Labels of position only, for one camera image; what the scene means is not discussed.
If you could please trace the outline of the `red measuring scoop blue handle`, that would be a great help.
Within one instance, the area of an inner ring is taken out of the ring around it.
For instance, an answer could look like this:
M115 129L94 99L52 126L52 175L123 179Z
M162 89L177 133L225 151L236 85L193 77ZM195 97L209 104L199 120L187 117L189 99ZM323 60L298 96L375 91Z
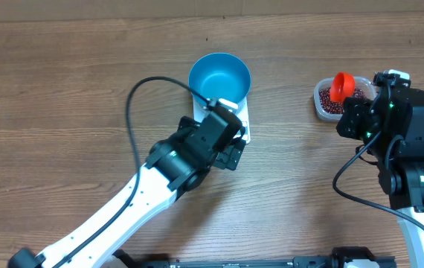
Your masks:
M342 103L346 98L354 95L354 76L346 72L339 72L334 77L330 87L330 100Z

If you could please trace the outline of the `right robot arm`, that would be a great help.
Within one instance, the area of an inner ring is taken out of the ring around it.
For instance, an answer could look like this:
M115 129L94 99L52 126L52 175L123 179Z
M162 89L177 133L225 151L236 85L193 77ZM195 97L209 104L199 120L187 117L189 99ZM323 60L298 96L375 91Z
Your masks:
M363 153L376 158L381 189L390 205L383 206L335 189L339 195L396 216L410 265L424 267L424 90L411 87L406 73L377 72L373 100L348 97L336 130L363 145L335 175L339 178Z

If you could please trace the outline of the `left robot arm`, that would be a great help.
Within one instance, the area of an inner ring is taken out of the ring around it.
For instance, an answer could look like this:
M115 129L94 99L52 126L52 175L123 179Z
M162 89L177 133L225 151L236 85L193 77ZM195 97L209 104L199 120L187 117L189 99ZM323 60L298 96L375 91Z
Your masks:
M155 144L126 186L68 236L34 254L19 250L9 267L121 267L119 248L182 194L198 187L212 167L235 170L250 142L248 109L238 113L194 106L169 138Z

